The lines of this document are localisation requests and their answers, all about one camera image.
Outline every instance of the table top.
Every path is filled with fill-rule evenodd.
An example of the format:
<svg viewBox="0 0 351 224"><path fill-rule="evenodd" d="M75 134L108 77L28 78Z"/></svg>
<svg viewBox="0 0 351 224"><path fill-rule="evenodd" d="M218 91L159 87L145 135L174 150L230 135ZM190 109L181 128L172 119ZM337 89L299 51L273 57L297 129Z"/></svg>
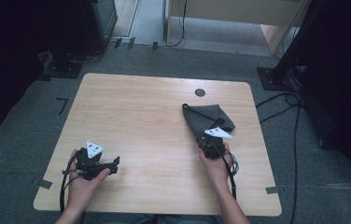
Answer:
<svg viewBox="0 0 351 224"><path fill-rule="evenodd" d="M195 94L203 89L205 96ZM281 205L251 89L245 82L87 74L54 149L34 207L59 210L59 195L74 148L105 148L100 162L120 156L118 173L96 191L87 211L219 215L197 143L182 105L219 105L236 128L225 139L240 170L237 202L248 216L278 216Z"/></svg>

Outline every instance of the black tape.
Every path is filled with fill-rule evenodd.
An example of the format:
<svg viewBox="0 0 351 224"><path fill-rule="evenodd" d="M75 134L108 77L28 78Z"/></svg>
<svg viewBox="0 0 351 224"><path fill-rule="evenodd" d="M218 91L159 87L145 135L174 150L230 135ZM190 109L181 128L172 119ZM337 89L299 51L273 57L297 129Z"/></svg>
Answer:
<svg viewBox="0 0 351 224"><path fill-rule="evenodd" d="M65 109L65 106L67 105L67 103L68 103L68 99L63 99L63 98L56 98L56 100L64 100L65 102L64 102L64 104L63 104L63 106L62 106L62 109L60 110L60 112L59 112L59 115L61 115L62 113L63 113L63 111L64 111L64 109Z"/></svg>
<svg viewBox="0 0 351 224"><path fill-rule="evenodd" d="M122 38L119 38L119 39L117 39L117 42L115 42L115 46L114 46L114 49L117 49L117 48L119 48L119 46L120 46L120 43L122 43Z"/></svg>
<svg viewBox="0 0 351 224"><path fill-rule="evenodd" d="M133 37L132 39L130 39L130 42L129 42L129 45L127 46L127 49L132 49L132 48L133 48L134 41L135 41L135 37Z"/></svg>
<svg viewBox="0 0 351 224"><path fill-rule="evenodd" d="M153 42L152 50L157 50L157 49L158 49L158 42Z"/></svg>
<svg viewBox="0 0 351 224"><path fill-rule="evenodd" d="M278 188L277 188L277 187L269 187L269 188L266 188L266 193L267 193L267 194L278 193Z"/></svg>
<svg viewBox="0 0 351 224"><path fill-rule="evenodd" d="M44 179L35 179L33 181L33 185L39 186L44 189L50 189L50 187L53 185L52 182Z"/></svg>

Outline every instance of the finger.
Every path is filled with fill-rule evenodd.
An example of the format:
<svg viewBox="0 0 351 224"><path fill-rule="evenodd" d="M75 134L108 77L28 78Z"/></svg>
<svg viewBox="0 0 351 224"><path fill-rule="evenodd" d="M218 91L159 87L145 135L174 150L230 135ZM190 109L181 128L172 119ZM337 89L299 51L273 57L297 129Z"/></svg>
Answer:
<svg viewBox="0 0 351 224"><path fill-rule="evenodd" d="M73 159L75 154L77 154L77 150L76 149L74 149L73 152L71 153L70 160ZM70 169L71 170L77 169L77 166L76 166L76 164L73 161L71 162Z"/></svg>
<svg viewBox="0 0 351 224"><path fill-rule="evenodd" d="M203 161L205 159L205 155L204 155L204 152L201 148L199 148L199 159L201 161Z"/></svg>
<svg viewBox="0 0 351 224"><path fill-rule="evenodd" d="M228 151L231 151L231 149L229 148L229 144L224 142L225 148L228 149Z"/></svg>
<svg viewBox="0 0 351 224"><path fill-rule="evenodd" d="M97 187L101 182L103 182L109 176L109 174L111 174L111 170L108 168L105 168L102 172L100 172L100 174L92 180L95 186Z"/></svg>

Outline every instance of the forearm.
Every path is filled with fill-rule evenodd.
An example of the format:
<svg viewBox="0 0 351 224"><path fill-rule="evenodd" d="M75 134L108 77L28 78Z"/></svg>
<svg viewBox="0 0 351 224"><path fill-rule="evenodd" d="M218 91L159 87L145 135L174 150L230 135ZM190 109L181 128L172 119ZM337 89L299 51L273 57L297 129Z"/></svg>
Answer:
<svg viewBox="0 0 351 224"><path fill-rule="evenodd" d="M233 198L228 183L214 183L213 187L226 224L250 223L237 201Z"/></svg>
<svg viewBox="0 0 351 224"><path fill-rule="evenodd" d="M82 218L82 213L83 211L80 209L66 207L56 224L78 224Z"/></svg>

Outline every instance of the black stand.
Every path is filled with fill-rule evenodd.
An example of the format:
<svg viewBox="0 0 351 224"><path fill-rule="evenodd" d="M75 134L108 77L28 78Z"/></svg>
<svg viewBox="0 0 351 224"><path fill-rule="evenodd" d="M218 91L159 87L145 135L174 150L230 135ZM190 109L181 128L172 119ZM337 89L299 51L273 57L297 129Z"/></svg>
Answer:
<svg viewBox="0 0 351 224"><path fill-rule="evenodd" d="M278 74L276 68L265 68L257 67L258 75L260 76L260 83L262 88L266 91L293 91L293 87L287 72L284 73L283 77L276 79Z"/></svg>
<svg viewBox="0 0 351 224"><path fill-rule="evenodd" d="M43 77L77 78L83 63L71 63L67 54L52 50L53 60L49 63Z"/></svg>

